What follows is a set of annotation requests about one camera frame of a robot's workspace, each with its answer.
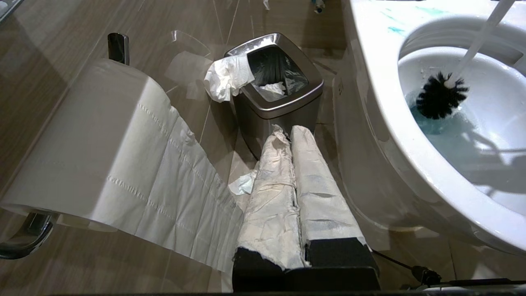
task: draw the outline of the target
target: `black bristles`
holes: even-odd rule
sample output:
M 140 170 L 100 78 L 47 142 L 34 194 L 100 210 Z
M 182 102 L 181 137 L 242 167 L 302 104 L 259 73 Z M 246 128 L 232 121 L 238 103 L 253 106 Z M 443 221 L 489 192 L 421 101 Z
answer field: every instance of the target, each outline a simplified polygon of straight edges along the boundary
M 442 72 L 439 72 L 436 77 L 429 77 L 417 99 L 418 111 L 423 116 L 430 119 L 444 118 L 466 99 L 466 92 L 469 91 L 469 88 L 464 86 L 464 79 L 457 80 L 455 87 L 447 88 L 444 82 L 449 77 L 451 73 L 445 78 Z

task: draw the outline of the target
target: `toilet bowl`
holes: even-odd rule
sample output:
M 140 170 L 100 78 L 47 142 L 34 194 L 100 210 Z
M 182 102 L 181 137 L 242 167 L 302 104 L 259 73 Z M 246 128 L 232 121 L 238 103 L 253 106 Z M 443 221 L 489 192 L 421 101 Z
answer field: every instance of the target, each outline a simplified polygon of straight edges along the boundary
M 350 206 L 381 228 L 526 254 L 526 3 L 463 73 L 469 97 L 442 121 L 414 100 L 429 75 L 452 71 L 495 2 L 342 3 L 348 48 L 333 103 Z

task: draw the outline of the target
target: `toilet paper holder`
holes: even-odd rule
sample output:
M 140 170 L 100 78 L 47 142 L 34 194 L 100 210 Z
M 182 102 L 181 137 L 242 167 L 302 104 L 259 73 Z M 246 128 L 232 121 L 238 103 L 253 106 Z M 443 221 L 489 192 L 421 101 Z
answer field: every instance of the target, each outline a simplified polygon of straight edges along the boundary
M 108 57 L 129 65 L 129 38 L 108 34 Z M 33 253 L 49 237 L 59 214 L 35 211 L 27 215 L 22 227 L 8 241 L 0 243 L 0 259 L 20 259 Z

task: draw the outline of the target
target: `stainless steel trash can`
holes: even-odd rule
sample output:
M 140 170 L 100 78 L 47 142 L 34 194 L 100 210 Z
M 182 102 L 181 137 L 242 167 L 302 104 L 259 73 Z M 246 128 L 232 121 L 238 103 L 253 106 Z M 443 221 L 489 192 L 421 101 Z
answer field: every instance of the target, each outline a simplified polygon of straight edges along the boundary
M 323 92 L 323 79 L 309 58 L 280 33 L 265 35 L 243 43 L 225 54 L 247 54 L 256 80 L 241 88 L 232 98 L 243 139 L 259 159 L 272 125 L 290 134 L 293 125 L 314 133 Z M 261 86 L 283 82 L 284 94 L 263 90 Z

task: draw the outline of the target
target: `toilet brush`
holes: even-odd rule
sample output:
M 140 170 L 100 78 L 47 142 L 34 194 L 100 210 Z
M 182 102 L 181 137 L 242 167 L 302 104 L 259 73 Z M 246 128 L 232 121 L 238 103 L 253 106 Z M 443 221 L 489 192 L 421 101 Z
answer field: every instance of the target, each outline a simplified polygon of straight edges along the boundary
M 453 109 L 467 98 L 469 88 L 464 85 L 464 79 L 460 74 L 467 64 L 473 60 L 484 41 L 493 29 L 502 20 L 511 8 L 515 0 L 500 0 L 475 40 L 462 58 L 456 69 L 444 76 L 439 72 L 436 76 L 429 77 L 422 92 L 417 98 L 417 109 L 420 113 L 430 119 L 440 119 L 451 114 Z

